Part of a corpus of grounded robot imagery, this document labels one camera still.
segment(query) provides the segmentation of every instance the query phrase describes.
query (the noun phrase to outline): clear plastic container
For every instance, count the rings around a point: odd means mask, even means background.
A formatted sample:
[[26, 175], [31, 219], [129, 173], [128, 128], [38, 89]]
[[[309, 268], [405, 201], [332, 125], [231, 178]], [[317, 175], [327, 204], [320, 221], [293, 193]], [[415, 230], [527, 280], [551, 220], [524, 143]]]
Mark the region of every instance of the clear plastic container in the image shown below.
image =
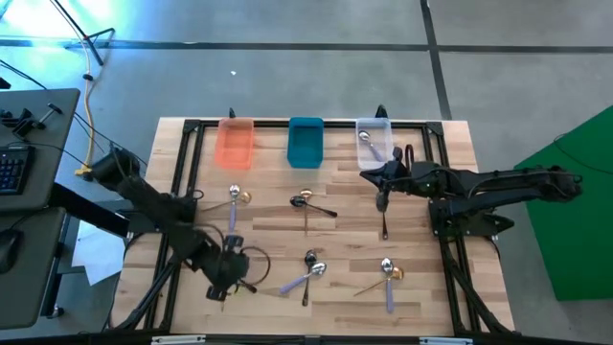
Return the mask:
[[287, 161], [292, 168], [317, 169], [324, 160], [324, 120], [291, 118], [287, 134]]
[[381, 168], [392, 159], [392, 124], [384, 118], [355, 120], [357, 166], [360, 170]]
[[217, 129], [216, 163], [223, 169], [251, 168], [253, 119], [223, 119]]

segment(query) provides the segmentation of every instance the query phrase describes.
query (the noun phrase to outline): yellow cable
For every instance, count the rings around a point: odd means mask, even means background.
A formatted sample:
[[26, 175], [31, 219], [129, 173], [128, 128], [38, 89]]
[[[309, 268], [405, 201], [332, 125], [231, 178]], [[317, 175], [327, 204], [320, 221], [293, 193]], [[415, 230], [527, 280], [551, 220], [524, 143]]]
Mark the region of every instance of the yellow cable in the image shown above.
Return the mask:
[[[51, 4], [56, 8], [56, 10], [59, 12], [59, 14], [61, 14], [62, 18], [64, 18], [64, 20], [66, 21], [68, 26], [70, 26], [70, 29], [72, 29], [73, 32], [75, 32], [75, 35], [79, 39], [80, 46], [83, 48], [83, 52], [85, 53], [85, 59], [87, 61], [87, 71], [85, 72], [85, 74], [91, 76], [91, 63], [90, 63], [90, 60], [89, 60], [89, 53], [87, 52], [87, 49], [85, 48], [85, 43], [83, 42], [83, 39], [80, 37], [79, 32], [77, 32], [77, 29], [75, 29], [73, 27], [73, 25], [70, 22], [70, 20], [68, 20], [66, 15], [56, 5], [56, 3], [53, 0], [49, 0], [49, 2], [51, 2]], [[92, 165], [91, 160], [92, 160], [92, 154], [94, 152], [94, 135], [95, 135], [95, 132], [94, 132], [94, 118], [92, 117], [91, 111], [89, 109], [89, 95], [90, 95], [90, 93], [91, 93], [90, 81], [89, 80], [85, 80], [85, 96], [83, 97], [83, 103], [84, 103], [84, 107], [85, 107], [85, 113], [87, 114], [87, 122], [89, 123], [89, 144], [87, 146], [87, 154], [85, 156], [85, 161], [84, 161], [86, 165], [81, 165], [80, 169], [75, 170], [75, 175], [83, 175], [84, 173], [89, 173], [91, 171], [91, 169], [89, 167]]]

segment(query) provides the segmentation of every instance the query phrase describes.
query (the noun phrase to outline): butcher block tabletop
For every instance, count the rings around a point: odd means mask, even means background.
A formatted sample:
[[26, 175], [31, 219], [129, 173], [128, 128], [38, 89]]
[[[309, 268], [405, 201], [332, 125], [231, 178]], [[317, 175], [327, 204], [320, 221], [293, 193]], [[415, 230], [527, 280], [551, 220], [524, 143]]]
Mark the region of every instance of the butcher block tabletop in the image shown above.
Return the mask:
[[[160, 119], [147, 169], [147, 182], [159, 192], [170, 191], [184, 120]], [[451, 167], [477, 171], [467, 122], [443, 122], [443, 129]], [[386, 213], [389, 239], [384, 241], [382, 217], [375, 208], [377, 189], [359, 176], [354, 128], [325, 129], [324, 161], [317, 170], [292, 169], [286, 159], [287, 128], [272, 127], [255, 128], [250, 170], [223, 170], [215, 164], [216, 134], [216, 128], [208, 127], [204, 136], [195, 187], [204, 196], [198, 201], [195, 222], [212, 223], [227, 233], [230, 206], [202, 210], [229, 201], [230, 185], [239, 184], [252, 200], [248, 205], [238, 204], [236, 232], [244, 237], [244, 246], [255, 245], [267, 252], [272, 267], [257, 286], [258, 293], [241, 289], [222, 305], [205, 297], [209, 282], [202, 272], [194, 273], [184, 266], [172, 333], [453, 335], [441, 250], [431, 233], [427, 200], [392, 193]], [[412, 144], [416, 160], [425, 159], [417, 130], [395, 128], [393, 135], [395, 146]], [[188, 147], [182, 193], [194, 137]], [[434, 136], [431, 142], [435, 160], [439, 159]], [[338, 218], [331, 218], [308, 210], [306, 235], [304, 210], [289, 204], [289, 199], [304, 188], [313, 192], [311, 204], [338, 213]], [[216, 239], [218, 234], [211, 232], [211, 236]], [[148, 290], [159, 242], [159, 235], [147, 234], [126, 253], [112, 310], [113, 324], [125, 320]], [[472, 237], [465, 239], [465, 245], [476, 291], [502, 324], [513, 329], [495, 247], [483, 238]], [[304, 257], [309, 249], [317, 252], [328, 269], [322, 276], [311, 277], [309, 303], [303, 307], [304, 286], [287, 295], [281, 295], [279, 288], [307, 272]], [[245, 253], [251, 258], [245, 280], [255, 281], [265, 271], [266, 261], [256, 251]], [[380, 263], [385, 257], [405, 272], [403, 280], [393, 281], [394, 313], [386, 311], [385, 285], [353, 296], [384, 277]], [[460, 292], [458, 298], [463, 321], [468, 325], [464, 294]], [[164, 289], [155, 326], [166, 299]]]

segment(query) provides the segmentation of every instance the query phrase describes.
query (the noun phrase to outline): silver spoon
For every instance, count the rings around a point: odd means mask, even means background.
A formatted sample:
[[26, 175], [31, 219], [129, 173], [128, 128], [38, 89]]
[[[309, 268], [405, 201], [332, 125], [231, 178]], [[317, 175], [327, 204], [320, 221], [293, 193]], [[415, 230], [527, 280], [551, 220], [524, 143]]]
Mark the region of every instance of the silver spoon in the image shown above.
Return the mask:
[[306, 279], [308, 279], [308, 277], [310, 277], [311, 275], [322, 275], [324, 274], [324, 272], [326, 272], [326, 268], [328, 268], [326, 266], [326, 264], [324, 263], [317, 263], [314, 264], [313, 267], [310, 269], [310, 272], [308, 274], [305, 274], [304, 276], [296, 279], [295, 281], [282, 286], [279, 289], [279, 292], [281, 294], [287, 294], [288, 292], [290, 292], [293, 288], [297, 287], [299, 284], [301, 284], [303, 281], [305, 281]]
[[230, 196], [232, 197], [232, 208], [230, 209], [230, 225], [228, 226], [228, 234], [234, 232], [234, 227], [237, 224], [237, 198], [240, 195], [240, 186], [230, 186]]
[[364, 144], [368, 145], [368, 148], [371, 150], [377, 161], [385, 162], [385, 159], [383, 159], [379, 151], [377, 151], [373, 143], [371, 143], [371, 134], [369, 134], [366, 130], [360, 130], [357, 132], [357, 136]]
[[[309, 249], [305, 255], [306, 272], [309, 273], [312, 267], [317, 264], [317, 253], [313, 249]], [[306, 278], [305, 294], [303, 295], [303, 307], [308, 306], [308, 282]]]
[[394, 263], [390, 258], [384, 258], [381, 261], [381, 270], [385, 272], [387, 280], [386, 285], [386, 300], [387, 300], [387, 312], [394, 312], [394, 296], [392, 295], [392, 274], [394, 273]]

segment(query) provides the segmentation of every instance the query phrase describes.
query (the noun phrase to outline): gray floor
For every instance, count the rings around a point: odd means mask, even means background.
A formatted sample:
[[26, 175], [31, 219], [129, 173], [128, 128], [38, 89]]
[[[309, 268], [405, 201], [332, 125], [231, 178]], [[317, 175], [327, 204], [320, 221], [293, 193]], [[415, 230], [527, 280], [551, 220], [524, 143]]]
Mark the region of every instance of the gray floor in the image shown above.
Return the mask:
[[[68, 7], [88, 32], [114, 26], [116, 38], [145, 41], [424, 44], [419, 0], [121, 0]], [[431, 0], [439, 44], [612, 45], [607, 0]], [[14, 1], [0, 35], [72, 37], [47, 1]], [[91, 98], [96, 127], [147, 158], [161, 116], [219, 116], [232, 106], [253, 117], [370, 115], [440, 120], [427, 52], [102, 50], [107, 64]], [[0, 48], [0, 57], [48, 87], [80, 87], [80, 50]], [[613, 104], [613, 55], [441, 54], [454, 120], [468, 120], [480, 169], [507, 169]], [[96, 76], [100, 72], [94, 68]], [[14, 89], [35, 89], [9, 72]], [[83, 156], [74, 125], [67, 149]], [[116, 198], [73, 176], [58, 181], [92, 200]], [[518, 331], [613, 343], [613, 302], [559, 303], [523, 205], [501, 210], [516, 226], [500, 238]], [[67, 314], [0, 338], [97, 331], [113, 280], [88, 287], [66, 280]]]

